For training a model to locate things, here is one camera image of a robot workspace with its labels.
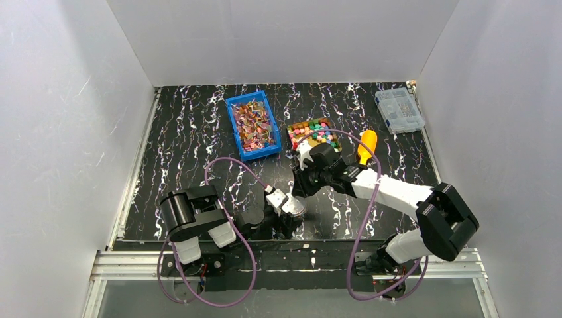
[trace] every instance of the colorful candy pile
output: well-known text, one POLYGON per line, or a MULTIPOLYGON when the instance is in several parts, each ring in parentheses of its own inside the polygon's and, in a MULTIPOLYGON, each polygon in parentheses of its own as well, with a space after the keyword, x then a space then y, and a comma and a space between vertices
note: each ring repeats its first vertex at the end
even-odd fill
POLYGON ((275 144, 267 109, 255 99, 247 104, 233 105, 234 120, 244 152, 275 144))
MULTIPOLYGON (((304 135, 309 134, 312 131, 318 131, 329 127, 330 126, 328 119, 320 118, 289 125, 289 127, 287 128, 287 133, 289 134, 293 149, 295 149, 298 145, 298 141, 304 135)), ((336 149, 336 151, 341 151, 341 147, 339 145, 339 142, 337 141, 337 137, 329 131, 315 132, 311 137, 308 137, 307 140, 308 143, 313 147, 317 144, 325 142, 327 144, 330 144, 334 149, 336 149)))

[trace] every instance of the marble tabletop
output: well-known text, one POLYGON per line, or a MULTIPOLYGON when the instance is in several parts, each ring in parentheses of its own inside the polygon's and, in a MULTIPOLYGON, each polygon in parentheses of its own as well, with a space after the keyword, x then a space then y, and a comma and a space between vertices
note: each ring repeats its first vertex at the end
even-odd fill
MULTIPOLYGON (((284 147, 279 154, 249 162, 251 169, 267 184, 289 191, 292 183, 286 126, 329 117, 335 128, 356 136, 366 129, 376 131, 376 155, 383 174, 414 184, 436 186, 437 178, 422 133, 390 134, 374 104, 377 91, 405 86, 404 83, 307 83, 163 87, 123 239, 162 240, 166 227, 160 217, 159 199, 168 191, 203 184, 205 166, 214 158, 239 158, 225 99, 259 90, 267 95, 284 147)), ((342 156, 347 162, 355 161, 357 146, 348 138, 341 140, 342 156)), ((218 162, 212 167, 211 175, 211 184, 221 193, 230 213, 263 209, 261 186, 240 167, 218 162)), ((367 203, 323 188, 307 199, 305 221, 293 239, 353 239, 367 203)), ((413 227, 409 217, 376 205, 363 236, 384 240, 413 227)))

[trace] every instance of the box of colorful items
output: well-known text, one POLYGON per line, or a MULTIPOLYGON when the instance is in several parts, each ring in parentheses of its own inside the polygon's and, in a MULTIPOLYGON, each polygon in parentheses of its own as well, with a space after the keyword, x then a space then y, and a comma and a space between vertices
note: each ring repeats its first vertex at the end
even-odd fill
MULTIPOLYGON (((293 149, 296 149, 298 141, 304 137, 305 134, 311 131, 318 131, 328 128, 334 128, 330 123, 330 120, 326 117, 320 119, 312 119, 311 121, 303 121, 301 123, 296 123, 287 126, 287 133, 289 140, 291 140, 291 145, 293 149)), ((330 131, 320 131, 312 134, 306 139, 308 144, 312 147, 320 144, 327 143, 330 144, 336 152, 341 151, 341 145, 339 144, 338 138, 333 132, 330 131)))
POLYGON ((281 138, 263 91, 226 100, 242 161, 281 152, 281 138))

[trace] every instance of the white wall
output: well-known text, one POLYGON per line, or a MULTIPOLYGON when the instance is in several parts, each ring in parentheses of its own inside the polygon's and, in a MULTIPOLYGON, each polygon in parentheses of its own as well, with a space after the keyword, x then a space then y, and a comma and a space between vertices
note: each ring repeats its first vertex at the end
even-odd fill
POLYGON ((418 81, 502 317, 560 317, 562 3, 461 0, 418 81))
POLYGON ((0 317, 79 317, 153 88, 105 1, 3 1, 0 43, 0 317))
POLYGON ((108 0, 155 86, 418 78, 458 0, 108 0))

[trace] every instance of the blue plastic basket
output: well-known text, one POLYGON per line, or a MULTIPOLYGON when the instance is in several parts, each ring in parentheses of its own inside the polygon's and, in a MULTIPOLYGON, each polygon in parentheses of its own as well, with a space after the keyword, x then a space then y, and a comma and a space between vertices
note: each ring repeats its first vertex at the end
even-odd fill
POLYGON ((231 97, 228 98, 226 102, 227 102, 227 110, 229 112, 230 122, 232 124, 232 128, 234 129, 234 139, 236 140, 236 146, 238 147, 238 151, 240 152, 240 158, 242 159, 242 161, 252 160, 260 157, 265 157, 270 154, 276 154, 281 152, 281 137, 279 136, 279 128, 277 128, 277 123, 275 123, 275 117, 273 117, 271 107, 269 107, 269 103, 263 91, 257 91, 255 93, 250 93, 238 97, 231 97), (275 144, 263 149, 244 152, 244 149, 242 148, 242 141, 240 140, 240 136, 238 135, 238 128, 236 126, 236 122, 234 121, 232 105, 245 104, 250 101, 253 101, 254 99, 256 101, 262 101, 267 109, 270 125, 273 129, 273 138, 275 139, 275 144))

